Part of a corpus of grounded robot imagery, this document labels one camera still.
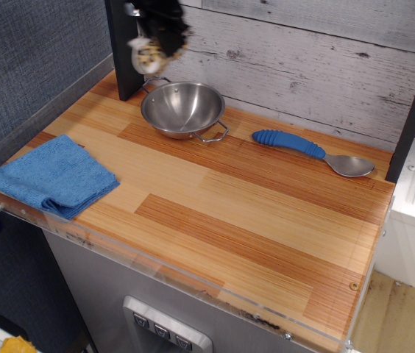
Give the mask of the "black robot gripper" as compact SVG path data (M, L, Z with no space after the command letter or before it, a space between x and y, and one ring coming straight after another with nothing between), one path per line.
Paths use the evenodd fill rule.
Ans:
M138 23L143 33L158 43L167 57L173 57L187 42L189 25L178 1L134 1L141 11Z

